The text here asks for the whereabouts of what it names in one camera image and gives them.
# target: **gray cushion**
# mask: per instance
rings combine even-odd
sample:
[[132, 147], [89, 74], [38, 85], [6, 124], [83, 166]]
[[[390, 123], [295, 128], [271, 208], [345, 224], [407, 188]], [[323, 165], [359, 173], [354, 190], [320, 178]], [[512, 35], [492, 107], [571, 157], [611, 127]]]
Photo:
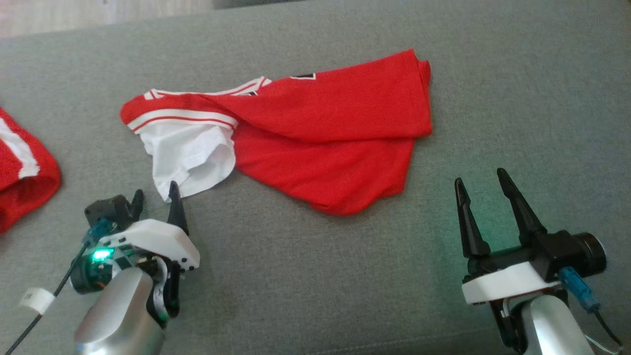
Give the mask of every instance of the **gray cushion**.
[[[589, 283], [628, 341], [630, 25], [624, 0], [331, 0], [1, 41], [0, 104], [57, 157], [64, 182], [0, 239], [0, 344], [34, 316], [15, 307], [25, 289], [52, 290], [62, 277], [87, 229], [85, 206], [143, 188], [145, 217], [166, 217], [151, 158], [119, 121], [127, 100], [409, 47], [432, 65], [435, 129], [416, 144], [406, 191], [332, 217], [235, 173], [185, 199], [203, 264], [181, 282], [163, 353], [510, 353], [490, 310], [461, 294], [453, 192], [462, 176], [491, 247], [516, 245], [500, 166], [551, 230], [605, 244], [609, 269]], [[95, 298], [67, 287], [16, 353], [72, 352]]]

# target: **robotic arm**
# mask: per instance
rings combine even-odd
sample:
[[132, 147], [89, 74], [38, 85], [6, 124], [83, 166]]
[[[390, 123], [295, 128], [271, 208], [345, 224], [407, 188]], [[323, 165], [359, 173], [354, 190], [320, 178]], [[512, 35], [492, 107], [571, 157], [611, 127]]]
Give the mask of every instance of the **robotic arm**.
[[141, 190], [131, 204], [119, 195], [86, 208], [92, 227], [111, 223], [117, 233], [88, 240], [92, 247], [71, 274], [78, 293], [101, 291], [74, 335], [78, 354], [160, 353], [167, 322], [180, 310], [180, 275], [199, 267], [175, 182], [169, 197], [167, 222], [138, 221]]
[[589, 233], [549, 233], [506, 170], [497, 169], [497, 175], [517, 220], [520, 246], [491, 252], [473, 218], [464, 183], [456, 179], [463, 255], [469, 260], [462, 286], [465, 300], [490, 305], [502, 342], [518, 354], [594, 354], [568, 309], [566, 289], [599, 317], [600, 304], [581, 278], [605, 270], [603, 247]]

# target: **glowing green light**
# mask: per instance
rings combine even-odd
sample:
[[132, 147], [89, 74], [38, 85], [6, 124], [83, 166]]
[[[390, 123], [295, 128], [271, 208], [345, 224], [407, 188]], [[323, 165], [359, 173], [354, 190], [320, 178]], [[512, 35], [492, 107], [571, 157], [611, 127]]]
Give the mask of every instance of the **glowing green light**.
[[112, 256], [113, 253], [114, 253], [113, 249], [97, 249], [92, 254], [92, 260], [94, 260], [96, 262], [97, 261], [103, 261], [103, 260], [109, 258], [110, 256]]

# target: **clothing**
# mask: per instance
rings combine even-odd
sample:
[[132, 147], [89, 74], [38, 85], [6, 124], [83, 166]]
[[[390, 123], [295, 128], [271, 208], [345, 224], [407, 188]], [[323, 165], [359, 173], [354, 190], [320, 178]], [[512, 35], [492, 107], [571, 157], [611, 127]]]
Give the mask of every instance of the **clothing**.
[[60, 183], [52, 155], [0, 108], [0, 233], [48, 201]]
[[[414, 140], [432, 132], [429, 81], [429, 63], [408, 50], [222, 93], [152, 90], [128, 102], [121, 119], [153, 155], [163, 197], [171, 179], [189, 196], [236, 164], [318, 210], [346, 215], [402, 192]], [[168, 159], [155, 153], [162, 148]], [[206, 169], [196, 165], [205, 162]], [[156, 170], [167, 173], [157, 179]]]

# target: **red fabric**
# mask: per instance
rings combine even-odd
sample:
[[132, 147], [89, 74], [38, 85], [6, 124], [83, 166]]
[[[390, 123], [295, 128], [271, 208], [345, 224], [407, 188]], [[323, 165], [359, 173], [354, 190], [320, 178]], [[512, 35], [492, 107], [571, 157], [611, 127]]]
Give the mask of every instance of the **red fabric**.
[[414, 140], [432, 132], [429, 81], [429, 63], [410, 49], [277, 80], [255, 95], [139, 96], [121, 119], [169, 108], [234, 117], [239, 171], [315, 209], [348, 215], [403, 191]]
[[[0, 126], [0, 233], [3, 233], [48, 201], [59, 188], [61, 175], [57, 162], [46, 148], [1, 108], [0, 121], [3, 123]], [[19, 137], [17, 145], [13, 134]], [[28, 145], [27, 150], [38, 167], [32, 176], [20, 177], [24, 163], [16, 150], [21, 149], [22, 142]]]

